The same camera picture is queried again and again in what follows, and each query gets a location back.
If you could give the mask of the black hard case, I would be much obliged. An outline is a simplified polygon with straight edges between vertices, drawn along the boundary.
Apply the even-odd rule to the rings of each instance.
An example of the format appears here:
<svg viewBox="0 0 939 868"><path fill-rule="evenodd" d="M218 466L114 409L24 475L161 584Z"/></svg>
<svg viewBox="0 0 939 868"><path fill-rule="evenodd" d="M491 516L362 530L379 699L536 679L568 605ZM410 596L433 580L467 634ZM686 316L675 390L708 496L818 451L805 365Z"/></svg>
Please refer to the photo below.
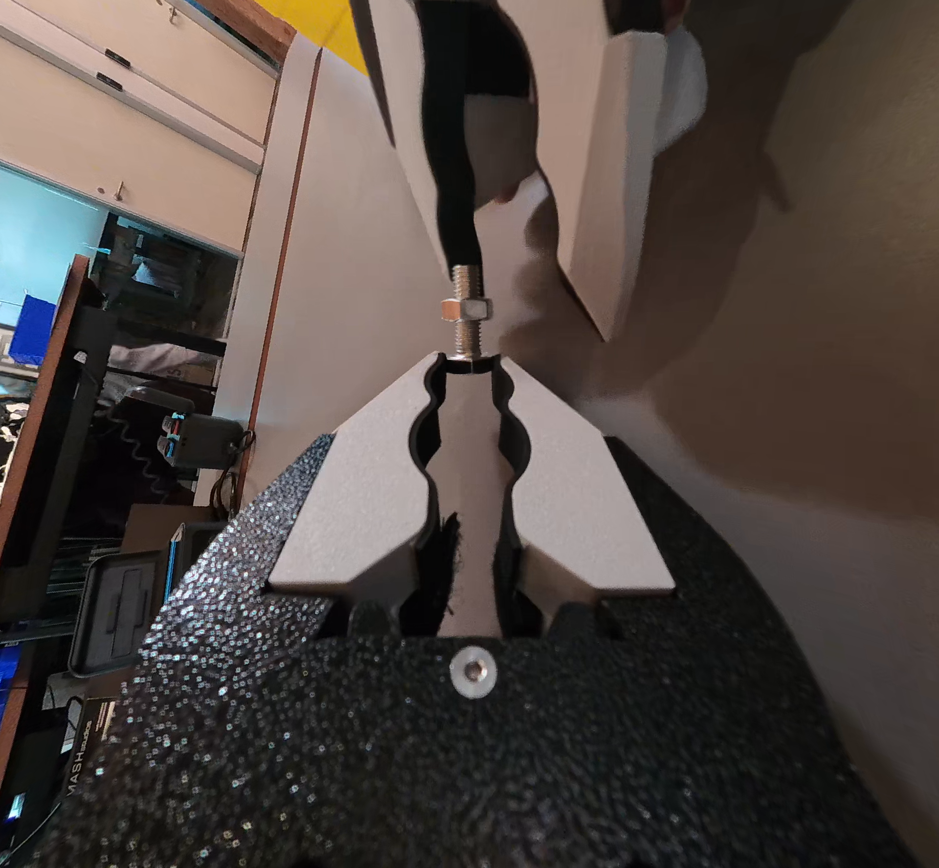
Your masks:
<svg viewBox="0 0 939 868"><path fill-rule="evenodd" d="M89 678L135 665L166 599L166 550L102 556L88 568L67 669Z"/></svg>

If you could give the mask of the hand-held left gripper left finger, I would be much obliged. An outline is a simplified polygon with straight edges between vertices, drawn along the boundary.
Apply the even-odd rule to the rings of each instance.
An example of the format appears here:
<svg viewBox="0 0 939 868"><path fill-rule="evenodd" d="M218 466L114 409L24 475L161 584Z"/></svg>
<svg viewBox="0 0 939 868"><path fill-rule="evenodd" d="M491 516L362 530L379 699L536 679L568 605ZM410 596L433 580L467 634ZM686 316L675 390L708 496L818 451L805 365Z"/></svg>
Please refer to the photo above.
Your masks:
<svg viewBox="0 0 939 868"><path fill-rule="evenodd" d="M450 523L428 464L439 452L447 358L423 358L339 426L268 577L277 594L373 601L440 623Z"/></svg>

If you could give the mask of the wooden top desk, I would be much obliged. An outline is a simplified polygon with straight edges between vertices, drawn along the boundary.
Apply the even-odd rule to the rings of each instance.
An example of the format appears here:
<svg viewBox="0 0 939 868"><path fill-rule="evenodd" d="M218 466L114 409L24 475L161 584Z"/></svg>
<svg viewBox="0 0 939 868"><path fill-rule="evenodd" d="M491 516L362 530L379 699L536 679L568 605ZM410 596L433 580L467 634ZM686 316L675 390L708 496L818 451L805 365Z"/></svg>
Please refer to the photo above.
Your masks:
<svg viewBox="0 0 939 868"><path fill-rule="evenodd" d="M89 278L70 265L38 384L2 493L2 576L38 572L53 559L72 499L116 329Z"/></svg>

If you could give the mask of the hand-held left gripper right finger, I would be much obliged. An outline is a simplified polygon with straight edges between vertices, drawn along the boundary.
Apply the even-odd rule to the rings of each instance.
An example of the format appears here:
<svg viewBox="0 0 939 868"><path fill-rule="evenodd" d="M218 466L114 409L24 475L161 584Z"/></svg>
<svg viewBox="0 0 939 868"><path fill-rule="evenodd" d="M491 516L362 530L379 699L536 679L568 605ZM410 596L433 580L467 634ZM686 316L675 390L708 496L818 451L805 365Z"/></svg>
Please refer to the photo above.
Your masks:
<svg viewBox="0 0 939 868"><path fill-rule="evenodd" d="M509 358L496 363L510 466L496 547L501 627L547 627L567 604L665 596L675 582L604 438Z"/></svg>

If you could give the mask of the blue plastic bin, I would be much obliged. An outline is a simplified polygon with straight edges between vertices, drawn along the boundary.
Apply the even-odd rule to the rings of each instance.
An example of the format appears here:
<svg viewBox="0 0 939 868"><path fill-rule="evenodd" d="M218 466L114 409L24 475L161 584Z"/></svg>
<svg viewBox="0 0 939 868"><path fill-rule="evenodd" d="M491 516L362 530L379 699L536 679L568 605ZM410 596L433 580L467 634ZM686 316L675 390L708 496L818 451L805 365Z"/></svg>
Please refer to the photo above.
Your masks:
<svg viewBox="0 0 939 868"><path fill-rule="evenodd" d="M18 365L39 367L50 345L56 304L27 294L9 343L8 355Z"/></svg>

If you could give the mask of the black printed carton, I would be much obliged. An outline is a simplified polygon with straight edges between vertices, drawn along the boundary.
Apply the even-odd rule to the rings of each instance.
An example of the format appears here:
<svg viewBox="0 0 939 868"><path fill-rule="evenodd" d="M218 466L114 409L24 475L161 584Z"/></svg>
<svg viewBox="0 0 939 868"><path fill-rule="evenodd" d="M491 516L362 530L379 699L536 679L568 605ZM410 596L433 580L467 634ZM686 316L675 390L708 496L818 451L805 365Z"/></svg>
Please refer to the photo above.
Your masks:
<svg viewBox="0 0 939 868"><path fill-rule="evenodd" d="M118 696L73 698L67 706L65 768L57 802L63 803L77 791L84 776L92 772L100 748L118 710Z"/></svg>

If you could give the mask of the silver hex bolt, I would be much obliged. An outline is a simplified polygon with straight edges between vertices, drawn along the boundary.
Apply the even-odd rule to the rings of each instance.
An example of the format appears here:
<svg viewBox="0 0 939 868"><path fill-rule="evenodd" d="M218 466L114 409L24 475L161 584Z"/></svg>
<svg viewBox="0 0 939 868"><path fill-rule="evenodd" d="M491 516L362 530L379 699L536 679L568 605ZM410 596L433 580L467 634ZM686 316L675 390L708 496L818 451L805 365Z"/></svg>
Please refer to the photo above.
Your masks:
<svg viewBox="0 0 939 868"><path fill-rule="evenodd" d="M449 298L487 298L480 265L455 265L451 277L452 295ZM447 372L456 376L491 372L496 358L483 349L482 325L485 322L449 323L453 326L453 351L446 359Z"/></svg>

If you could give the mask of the cardboard box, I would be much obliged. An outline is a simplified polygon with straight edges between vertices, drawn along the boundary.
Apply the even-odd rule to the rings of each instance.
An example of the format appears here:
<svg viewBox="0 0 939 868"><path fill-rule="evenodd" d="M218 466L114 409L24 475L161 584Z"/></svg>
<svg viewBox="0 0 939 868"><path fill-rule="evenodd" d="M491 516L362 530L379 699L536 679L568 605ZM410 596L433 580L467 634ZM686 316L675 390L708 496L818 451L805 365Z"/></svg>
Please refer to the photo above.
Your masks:
<svg viewBox="0 0 939 868"><path fill-rule="evenodd" d="M211 507L135 503L119 551L124 555L162 550L180 526L203 522L216 522Z"/></svg>

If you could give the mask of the grey electrical box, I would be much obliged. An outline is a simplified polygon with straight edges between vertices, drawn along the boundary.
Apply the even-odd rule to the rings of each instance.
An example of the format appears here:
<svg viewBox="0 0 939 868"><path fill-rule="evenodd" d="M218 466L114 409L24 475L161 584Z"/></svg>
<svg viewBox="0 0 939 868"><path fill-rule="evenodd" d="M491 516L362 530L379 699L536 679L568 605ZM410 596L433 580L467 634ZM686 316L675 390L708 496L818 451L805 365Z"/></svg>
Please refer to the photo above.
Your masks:
<svg viewBox="0 0 939 868"><path fill-rule="evenodd" d="M165 416L161 429L159 454L171 466L188 471L229 468L248 436L238 421L183 412Z"/></svg>

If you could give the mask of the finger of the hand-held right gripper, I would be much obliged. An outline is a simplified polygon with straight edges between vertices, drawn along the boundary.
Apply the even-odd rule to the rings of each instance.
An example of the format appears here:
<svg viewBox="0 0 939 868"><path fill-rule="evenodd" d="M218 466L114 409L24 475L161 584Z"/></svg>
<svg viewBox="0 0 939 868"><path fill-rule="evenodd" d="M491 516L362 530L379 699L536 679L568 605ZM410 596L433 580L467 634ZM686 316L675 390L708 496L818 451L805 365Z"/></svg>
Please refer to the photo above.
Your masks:
<svg viewBox="0 0 939 868"><path fill-rule="evenodd" d="M557 260L598 334L640 263L667 43L662 0L497 0L528 53Z"/></svg>
<svg viewBox="0 0 939 868"><path fill-rule="evenodd" d="M382 120L447 276L482 274L465 134L475 0L349 0Z"/></svg>

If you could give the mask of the glass partition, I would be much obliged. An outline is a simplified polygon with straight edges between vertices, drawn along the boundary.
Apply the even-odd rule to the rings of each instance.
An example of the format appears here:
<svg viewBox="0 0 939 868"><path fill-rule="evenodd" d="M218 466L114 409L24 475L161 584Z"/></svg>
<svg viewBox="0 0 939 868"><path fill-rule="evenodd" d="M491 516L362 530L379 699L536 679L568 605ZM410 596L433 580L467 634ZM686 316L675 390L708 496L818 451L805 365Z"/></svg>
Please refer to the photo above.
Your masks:
<svg viewBox="0 0 939 868"><path fill-rule="evenodd" d="M101 306L163 330L222 340L240 266L211 249L14 170L1 173L1 323L30 296L57 302L75 256Z"/></svg>

